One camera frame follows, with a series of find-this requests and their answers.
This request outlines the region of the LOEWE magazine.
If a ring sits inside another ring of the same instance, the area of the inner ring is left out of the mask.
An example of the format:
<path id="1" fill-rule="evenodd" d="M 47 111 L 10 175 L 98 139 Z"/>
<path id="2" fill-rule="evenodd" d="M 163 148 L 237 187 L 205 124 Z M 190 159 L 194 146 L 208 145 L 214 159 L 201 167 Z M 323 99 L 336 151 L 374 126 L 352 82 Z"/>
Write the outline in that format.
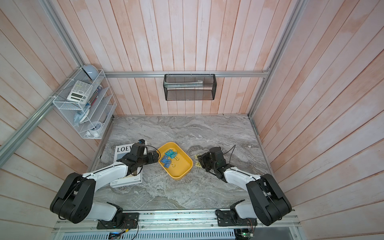
<path id="1" fill-rule="evenodd" d="M 133 145 L 134 144 L 116 146 L 114 163 L 117 160 L 121 159 L 125 154 L 129 153 Z M 125 176 L 124 178 L 120 178 L 112 181 L 110 183 L 110 187 L 112 188 L 126 187 L 126 186 L 135 185 L 135 184 L 141 184 L 142 182 L 143 182 L 143 173 L 134 172 L 133 174 Z"/>

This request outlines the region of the blue binder clip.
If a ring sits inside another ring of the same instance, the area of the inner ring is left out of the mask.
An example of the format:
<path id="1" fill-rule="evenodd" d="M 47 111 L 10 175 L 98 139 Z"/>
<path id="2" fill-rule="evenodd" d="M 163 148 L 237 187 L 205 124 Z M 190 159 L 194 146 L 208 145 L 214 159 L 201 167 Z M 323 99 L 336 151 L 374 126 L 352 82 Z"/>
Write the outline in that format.
<path id="1" fill-rule="evenodd" d="M 165 168 L 169 168 L 172 165 L 171 161 L 165 161 L 163 162 Z"/>
<path id="2" fill-rule="evenodd" d="M 164 156 L 162 159 L 161 159 L 161 163 L 163 164 L 170 164 L 172 161 L 169 159 L 168 156 Z"/>

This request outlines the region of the yellow plastic storage box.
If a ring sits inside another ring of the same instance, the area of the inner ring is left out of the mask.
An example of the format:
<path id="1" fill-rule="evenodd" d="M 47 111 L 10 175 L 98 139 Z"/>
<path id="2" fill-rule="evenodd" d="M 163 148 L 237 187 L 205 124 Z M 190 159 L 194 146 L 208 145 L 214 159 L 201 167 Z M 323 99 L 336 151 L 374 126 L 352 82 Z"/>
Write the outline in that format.
<path id="1" fill-rule="evenodd" d="M 169 149 L 177 152 L 178 161 L 175 159 L 170 159 L 172 161 L 172 165 L 169 168 L 165 168 L 164 164 L 161 163 L 161 159 L 165 156 L 165 152 Z M 193 165 L 193 160 L 174 142 L 168 142 L 159 148 L 159 152 L 161 154 L 159 164 L 163 167 L 163 169 L 167 172 L 167 174 L 174 180 L 181 180 L 186 174 L 188 174 Z"/>

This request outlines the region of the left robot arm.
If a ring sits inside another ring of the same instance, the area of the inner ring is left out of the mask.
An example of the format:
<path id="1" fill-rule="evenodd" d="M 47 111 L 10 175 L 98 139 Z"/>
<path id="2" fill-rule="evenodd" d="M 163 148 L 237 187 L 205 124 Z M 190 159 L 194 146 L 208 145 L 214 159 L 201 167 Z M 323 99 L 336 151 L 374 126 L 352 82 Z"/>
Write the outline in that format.
<path id="1" fill-rule="evenodd" d="M 125 222 L 123 209 L 111 203 L 94 201 L 97 190 L 111 182 L 126 177 L 144 165 L 159 161 L 158 149 L 148 150 L 144 142 L 134 143 L 128 153 L 115 163 L 102 169 L 67 176 L 50 205 L 50 211 L 60 220 L 78 224 L 83 220 L 97 220 L 109 229 L 122 227 Z"/>

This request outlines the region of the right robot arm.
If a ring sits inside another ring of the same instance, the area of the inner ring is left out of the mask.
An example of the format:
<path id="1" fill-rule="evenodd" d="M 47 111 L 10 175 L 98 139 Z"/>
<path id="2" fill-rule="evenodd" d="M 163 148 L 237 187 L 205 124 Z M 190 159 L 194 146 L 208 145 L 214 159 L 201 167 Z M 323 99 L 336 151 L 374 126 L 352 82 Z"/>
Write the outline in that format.
<path id="1" fill-rule="evenodd" d="M 197 156 L 206 172 L 215 175 L 225 183 L 233 184 L 247 191 L 249 200 L 240 200 L 227 211 L 216 210 L 220 227 L 257 225 L 260 221 L 270 226 L 292 211 L 288 198 L 270 174 L 253 175 L 239 170 L 226 162 L 220 147 L 211 148 L 209 152 Z"/>

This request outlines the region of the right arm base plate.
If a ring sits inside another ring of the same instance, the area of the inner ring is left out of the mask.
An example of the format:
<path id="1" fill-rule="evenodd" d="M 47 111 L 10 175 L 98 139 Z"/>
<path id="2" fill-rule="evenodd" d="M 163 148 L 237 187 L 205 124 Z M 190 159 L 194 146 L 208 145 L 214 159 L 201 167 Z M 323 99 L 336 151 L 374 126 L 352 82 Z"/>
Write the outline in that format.
<path id="1" fill-rule="evenodd" d="M 234 210 L 216 210 L 218 225 L 220 227 L 253 226 L 257 225 L 257 219 L 242 219 Z"/>

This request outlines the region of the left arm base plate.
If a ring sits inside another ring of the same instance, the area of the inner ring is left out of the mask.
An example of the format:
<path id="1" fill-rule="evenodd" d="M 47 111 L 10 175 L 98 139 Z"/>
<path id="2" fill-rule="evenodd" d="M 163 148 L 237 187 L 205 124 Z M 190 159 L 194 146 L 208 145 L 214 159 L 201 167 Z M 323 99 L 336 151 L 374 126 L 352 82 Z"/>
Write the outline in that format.
<path id="1" fill-rule="evenodd" d="M 139 215 L 139 213 L 117 213 L 111 221 L 100 220 L 97 230 L 137 229 Z"/>

